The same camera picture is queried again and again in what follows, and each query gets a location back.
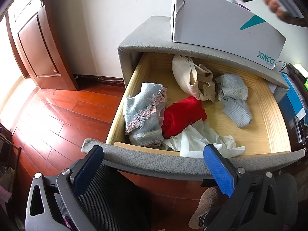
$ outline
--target wooden door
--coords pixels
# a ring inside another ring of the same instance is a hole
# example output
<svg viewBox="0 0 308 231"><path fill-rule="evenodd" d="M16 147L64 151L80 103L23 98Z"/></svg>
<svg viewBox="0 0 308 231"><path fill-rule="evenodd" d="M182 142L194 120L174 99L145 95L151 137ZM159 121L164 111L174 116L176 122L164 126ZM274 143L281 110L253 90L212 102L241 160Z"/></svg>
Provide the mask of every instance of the wooden door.
<svg viewBox="0 0 308 231"><path fill-rule="evenodd" d="M48 0L15 0L9 22L19 55L40 88L78 89L59 48Z"/></svg>

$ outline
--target blue rubber pad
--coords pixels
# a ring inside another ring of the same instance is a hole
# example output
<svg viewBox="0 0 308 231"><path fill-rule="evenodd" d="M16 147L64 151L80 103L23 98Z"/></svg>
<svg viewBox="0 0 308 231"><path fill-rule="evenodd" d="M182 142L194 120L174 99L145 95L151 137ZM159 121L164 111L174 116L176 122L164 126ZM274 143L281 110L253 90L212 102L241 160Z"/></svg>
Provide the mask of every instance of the blue rubber pad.
<svg viewBox="0 0 308 231"><path fill-rule="evenodd" d="M104 151L102 147L97 146L94 153L91 155L91 157L89 157L85 165L75 177L74 193L76 196L83 195L86 192L103 159Z"/></svg>
<svg viewBox="0 0 308 231"><path fill-rule="evenodd" d="M230 198L235 188L234 178L211 149L210 145L205 146L203 150L203 159L219 186L220 191Z"/></svg>

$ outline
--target red wooden floor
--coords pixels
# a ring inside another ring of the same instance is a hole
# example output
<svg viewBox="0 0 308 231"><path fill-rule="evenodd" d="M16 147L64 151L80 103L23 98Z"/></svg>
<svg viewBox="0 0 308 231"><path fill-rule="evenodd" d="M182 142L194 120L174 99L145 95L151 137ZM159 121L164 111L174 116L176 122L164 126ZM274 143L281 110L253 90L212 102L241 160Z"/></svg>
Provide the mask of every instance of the red wooden floor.
<svg viewBox="0 0 308 231"><path fill-rule="evenodd" d="M55 175L85 156L85 138L105 142L124 89L87 84L80 91L41 89L22 113L13 142L22 147L13 198L24 216L36 172ZM205 188L184 182L123 173L151 192L153 230L191 230L188 221Z"/></svg>

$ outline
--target cardboard box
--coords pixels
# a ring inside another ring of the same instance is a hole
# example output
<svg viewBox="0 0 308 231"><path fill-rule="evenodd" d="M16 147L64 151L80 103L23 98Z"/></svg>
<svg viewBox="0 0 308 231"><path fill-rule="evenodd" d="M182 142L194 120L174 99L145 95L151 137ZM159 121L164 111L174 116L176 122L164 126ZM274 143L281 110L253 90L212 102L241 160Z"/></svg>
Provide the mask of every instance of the cardboard box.
<svg viewBox="0 0 308 231"><path fill-rule="evenodd" d="M172 0L171 33L174 42L219 49L269 69L285 43L272 25L226 0Z"/></svg>

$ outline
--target baseboard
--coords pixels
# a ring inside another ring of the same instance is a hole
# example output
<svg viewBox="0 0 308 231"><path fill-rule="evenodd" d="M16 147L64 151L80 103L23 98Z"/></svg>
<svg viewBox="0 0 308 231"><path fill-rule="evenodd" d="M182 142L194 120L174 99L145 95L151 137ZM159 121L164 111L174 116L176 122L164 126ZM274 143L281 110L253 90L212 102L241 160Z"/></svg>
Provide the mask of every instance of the baseboard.
<svg viewBox="0 0 308 231"><path fill-rule="evenodd" d="M100 83L100 84L104 84L104 85L111 85L111 86L125 88L123 78L108 77L108 76L97 76L97 75L80 75L80 74L74 74L74 77L75 77L77 83L78 83L78 81L80 81L80 82L89 81L89 82L95 82L95 83Z"/></svg>

